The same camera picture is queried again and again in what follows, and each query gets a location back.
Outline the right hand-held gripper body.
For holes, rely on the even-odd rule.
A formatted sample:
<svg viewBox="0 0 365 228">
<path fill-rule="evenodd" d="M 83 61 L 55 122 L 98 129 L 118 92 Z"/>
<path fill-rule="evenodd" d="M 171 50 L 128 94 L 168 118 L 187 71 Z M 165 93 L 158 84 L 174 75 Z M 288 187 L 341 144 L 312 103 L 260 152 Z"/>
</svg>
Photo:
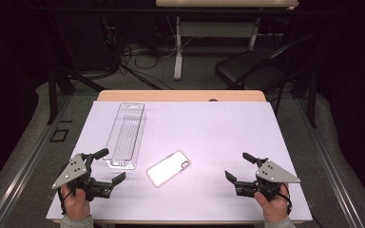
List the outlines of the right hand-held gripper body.
<svg viewBox="0 0 365 228">
<path fill-rule="evenodd" d="M 256 192 L 261 192 L 268 200 L 279 195 L 280 186 L 284 183 L 300 183 L 300 179 L 283 169 L 269 159 L 256 158 L 256 179 L 252 182 L 235 182 L 236 194 L 238 196 L 253 198 Z"/>
</svg>

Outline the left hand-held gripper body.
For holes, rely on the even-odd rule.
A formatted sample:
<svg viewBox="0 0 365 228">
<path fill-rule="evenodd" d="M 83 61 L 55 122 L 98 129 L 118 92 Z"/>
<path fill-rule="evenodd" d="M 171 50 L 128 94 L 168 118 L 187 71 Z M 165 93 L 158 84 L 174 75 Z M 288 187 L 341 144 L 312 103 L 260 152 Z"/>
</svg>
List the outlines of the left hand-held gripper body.
<svg viewBox="0 0 365 228">
<path fill-rule="evenodd" d="M 91 177 L 91 165 L 94 160 L 93 154 L 76 154 L 63 167 L 51 188 L 59 189 L 66 184 L 70 189 L 83 189 L 88 201 L 95 198 L 108 199 L 113 189 L 112 183 L 96 181 Z"/>
</svg>

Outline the clear plastic packaging box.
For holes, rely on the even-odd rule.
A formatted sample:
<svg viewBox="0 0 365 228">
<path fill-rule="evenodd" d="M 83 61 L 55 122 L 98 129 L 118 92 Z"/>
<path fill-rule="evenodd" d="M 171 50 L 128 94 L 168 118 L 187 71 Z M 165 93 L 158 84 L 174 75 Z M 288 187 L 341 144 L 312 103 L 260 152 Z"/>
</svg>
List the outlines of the clear plastic packaging box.
<svg viewBox="0 0 365 228">
<path fill-rule="evenodd" d="M 134 170 L 138 163 L 146 121 L 145 105 L 122 103 L 119 105 L 110 131 L 104 157 L 110 169 Z"/>
</svg>

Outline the teal phone case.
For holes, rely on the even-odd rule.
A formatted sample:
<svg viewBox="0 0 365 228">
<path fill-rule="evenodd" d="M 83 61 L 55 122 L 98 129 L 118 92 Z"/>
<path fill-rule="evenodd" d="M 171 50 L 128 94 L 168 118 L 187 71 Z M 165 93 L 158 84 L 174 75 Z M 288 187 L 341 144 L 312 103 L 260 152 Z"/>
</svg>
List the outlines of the teal phone case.
<svg viewBox="0 0 365 228">
<path fill-rule="evenodd" d="M 190 164 L 191 161 L 181 150 L 178 150 L 152 165 L 147 169 L 146 174 L 156 187 L 160 187 L 182 172 Z"/>
</svg>

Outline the person's right hand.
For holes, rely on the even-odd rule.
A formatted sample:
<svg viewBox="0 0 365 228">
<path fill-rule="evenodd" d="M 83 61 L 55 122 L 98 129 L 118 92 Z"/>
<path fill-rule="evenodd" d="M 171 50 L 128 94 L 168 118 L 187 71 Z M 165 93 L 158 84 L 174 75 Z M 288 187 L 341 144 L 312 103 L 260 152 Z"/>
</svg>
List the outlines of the person's right hand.
<svg viewBox="0 0 365 228">
<path fill-rule="evenodd" d="M 256 192 L 254 198 L 262 209 L 264 220 L 268 223 L 277 223 L 288 217 L 288 185 L 282 184 L 280 186 L 280 195 L 270 201 L 261 193 Z"/>
</svg>

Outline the person's left hand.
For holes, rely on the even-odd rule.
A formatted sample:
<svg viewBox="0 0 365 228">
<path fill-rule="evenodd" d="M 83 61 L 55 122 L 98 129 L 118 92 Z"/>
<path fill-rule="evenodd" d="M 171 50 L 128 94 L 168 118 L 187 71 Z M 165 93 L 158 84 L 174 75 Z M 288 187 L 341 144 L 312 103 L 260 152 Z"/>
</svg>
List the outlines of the person's left hand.
<svg viewBox="0 0 365 228">
<path fill-rule="evenodd" d="M 86 200 L 86 192 L 76 188 L 71 190 L 66 184 L 61 186 L 61 194 L 64 198 L 66 215 L 73 220 L 83 220 L 90 217 L 90 205 Z"/>
</svg>

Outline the white table mat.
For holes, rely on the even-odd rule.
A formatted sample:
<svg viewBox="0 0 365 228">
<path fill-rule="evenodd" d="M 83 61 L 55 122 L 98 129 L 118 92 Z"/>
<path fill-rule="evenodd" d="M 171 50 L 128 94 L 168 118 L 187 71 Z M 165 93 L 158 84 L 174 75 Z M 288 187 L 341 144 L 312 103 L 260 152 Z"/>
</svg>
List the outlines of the white table mat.
<svg viewBox="0 0 365 228">
<path fill-rule="evenodd" d="M 239 197 L 225 175 L 252 181 L 249 153 L 295 170 L 266 102 L 148 102 L 137 166 L 109 199 L 91 203 L 97 221 L 114 223 L 256 223 L 262 211 Z M 190 165 L 160 187 L 146 171 L 181 150 Z"/>
</svg>

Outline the black metal stand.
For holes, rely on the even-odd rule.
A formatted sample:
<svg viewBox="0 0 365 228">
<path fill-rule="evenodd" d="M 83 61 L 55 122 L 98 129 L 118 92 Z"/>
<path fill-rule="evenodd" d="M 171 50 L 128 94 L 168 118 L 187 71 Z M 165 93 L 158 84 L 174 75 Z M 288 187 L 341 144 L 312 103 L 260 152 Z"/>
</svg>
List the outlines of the black metal stand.
<svg viewBox="0 0 365 228">
<path fill-rule="evenodd" d="M 49 60 L 51 64 L 50 74 L 48 76 L 48 95 L 49 95 L 49 119 L 48 124 L 52 124 L 58 116 L 58 94 L 57 89 L 60 89 L 65 96 L 72 96 L 75 92 L 75 87 L 71 80 L 76 80 L 82 84 L 93 88 L 95 91 L 101 92 L 104 88 L 101 85 L 94 83 L 82 74 L 72 70 L 67 66 L 65 57 L 61 55 L 59 48 L 60 36 L 53 35 L 50 42 L 51 48 Z"/>
</svg>

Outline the black folding chair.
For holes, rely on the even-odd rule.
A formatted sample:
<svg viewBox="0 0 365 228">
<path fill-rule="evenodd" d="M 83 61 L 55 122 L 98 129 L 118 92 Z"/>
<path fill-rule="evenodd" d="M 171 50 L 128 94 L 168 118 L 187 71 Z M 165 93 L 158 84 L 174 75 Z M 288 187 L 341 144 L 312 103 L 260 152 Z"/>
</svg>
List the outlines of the black folding chair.
<svg viewBox="0 0 365 228">
<path fill-rule="evenodd" d="M 308 34 L 269 55 L 246 50 L 217 63 L 215 73 L 227 89 L 259 90 L 264 94 L 277 89 L 279 95 L 272 102 L 276 101 L 275 113 L 278 113 L 284 86 L 305 72 L 304 68 L 289 68 L 290 61 L 315 40 L 314 34 Z"/>
</svg>

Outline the wooden table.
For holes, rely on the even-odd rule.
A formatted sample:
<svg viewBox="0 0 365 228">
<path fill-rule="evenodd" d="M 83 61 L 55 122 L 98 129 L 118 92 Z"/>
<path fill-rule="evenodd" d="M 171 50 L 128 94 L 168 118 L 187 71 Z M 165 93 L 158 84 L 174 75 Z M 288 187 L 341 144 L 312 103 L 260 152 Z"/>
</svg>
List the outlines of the wooden table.
<svg viewBox="0 0 365 228">
<path fill-rule="evenodd" d="M 260 91 L 250 90 L 107 90 L 93 104 L 75 152 L 94 153 L 106 146 L 118 107 L 123 102 L 266 102 Z M 152 224 L 229 224 L 230 223 L 152 223 Z"/>
</svg>

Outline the white-legged desk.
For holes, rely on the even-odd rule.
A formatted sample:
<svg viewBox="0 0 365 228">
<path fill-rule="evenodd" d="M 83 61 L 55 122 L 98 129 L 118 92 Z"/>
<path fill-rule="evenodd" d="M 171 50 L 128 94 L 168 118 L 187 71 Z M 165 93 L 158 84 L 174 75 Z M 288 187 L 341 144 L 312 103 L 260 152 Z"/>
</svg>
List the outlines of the white-legged desk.
<svg viewBox="0 0 365 228">
<path fill-rule="evenodd" d="M 298 0 L 156 0 L 156 6 L 171 10 L 292 10 Z M 243 22 L 226 19 L 182 19 L 176 17 L 176 59 L 174 79 L 180 80 L 183 73 L 183 37 L 247 37 L 248 48 L 254 47 L 259 30 L 259 17 Z"/>
</svg>

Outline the black square floor frame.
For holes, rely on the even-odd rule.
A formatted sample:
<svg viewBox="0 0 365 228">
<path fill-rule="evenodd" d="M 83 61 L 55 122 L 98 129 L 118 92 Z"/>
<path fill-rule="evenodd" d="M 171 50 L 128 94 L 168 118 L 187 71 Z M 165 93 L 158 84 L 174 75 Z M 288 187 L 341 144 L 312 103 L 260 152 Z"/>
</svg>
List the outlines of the black square floor frame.
<svg viewBox="0 0 365 228">
<path fill-rule="evenodd" d="M 57 127 L 49 141 L 51 143 L 62 143 L 66 140 L 68 132 L 68 129 Z"/>
</svg>

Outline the aluminium floor rail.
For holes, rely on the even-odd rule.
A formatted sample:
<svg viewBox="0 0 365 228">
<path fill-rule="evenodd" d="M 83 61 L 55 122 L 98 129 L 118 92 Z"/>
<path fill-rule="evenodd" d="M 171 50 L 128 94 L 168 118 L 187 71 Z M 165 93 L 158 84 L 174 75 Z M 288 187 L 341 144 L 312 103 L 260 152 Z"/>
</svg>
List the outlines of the aluminium floor rail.
<svg viewBox="0 0 365 228">
<path fill-rule="evenodd" d="M 358 212 L 355 209 L 355 205 L 353 204 L 351 197 L 341 180 L 334 163 L 329 155 L 329 151 L 326 148 L 322 138 L 320 137 L 316 128 L 313 128 L 310 124 L 307 117 L 307 107 L 305 102 L 299 99 L 294 99 L 296 107 L 298 109 L 299 115 L 305 125 L 308 134 L 311 136 L 311 139 L 317 149 L 317 156 L 319 162 L 322 165 L 322 168 L 326 174 L 328 182 L 333 189 L 334 195 L 336 196 L 336 200 L 346 218 L 350 228 L 365 228 Z"/>
<path fill-rule="evenodd" d="M 55 131 L 55 125 L 59 123 L 58 118 L 61 118 L 67 110 L 71 99 L 69 95 L 60 96 L 55 106 L 57 114 L 48 123 L 48 97 L 46 95 L 39 97 L 29 125 L 0 172 L 0 228 L 21 196 L 29 177 L 43 155 L 48 138 Z"/>
</svg>

